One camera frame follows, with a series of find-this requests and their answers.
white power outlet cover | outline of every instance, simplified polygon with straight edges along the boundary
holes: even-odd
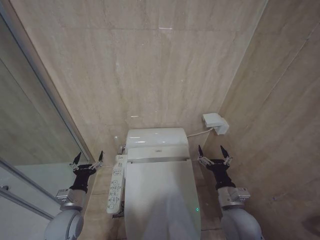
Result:
[[[202,116],[207,128],[214,128],[218,135],[225,134],[229,129],[227,121],[218,113],[207,113]]]

white cable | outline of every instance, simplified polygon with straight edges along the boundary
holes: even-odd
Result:
[[[207,130],[207,131],[198,132],[198,133],[195,133],[195,134],[188,135],[188,136],[186,136],[186,137],[189,138],[189,137],[197,136],[197,135],[200,135],[200,134],[205,134],[205,133],[207,133],[207,132],[210,132],[210,131],[213,130],[213,129],[214,129],[214,127],[211,127],[211,128],[210,128],[209,130]]]

glass door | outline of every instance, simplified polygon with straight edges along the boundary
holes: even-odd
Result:
[[[69,163],[81,152],[0,16],[0,157],[43,188],[0,167],[0,187],[55,216],[59,189],[75,179]],[[82,154],[80,164],[88,161]],[[0,196],[1,239],[42,240],[49,220]]]

tile floor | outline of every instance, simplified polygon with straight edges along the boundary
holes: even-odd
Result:
[[[217,199],[213,199],[197,161],[192,162],[201,213],[201,240],[224,240],[217,212]],[[98,171],[92,195],[84,216],[79,240],[125,240],[124,217],[114,218],[106,212],[112,167]]]

toilet tank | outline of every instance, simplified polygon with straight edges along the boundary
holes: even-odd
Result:
[[[182,127],[131,129],[125,143],[125,153],[133,148],[189,147],[187,135]]]
[[[128,162],[171,162],[186,160],[189,143],[181,127],[131,129],[125,144]]]

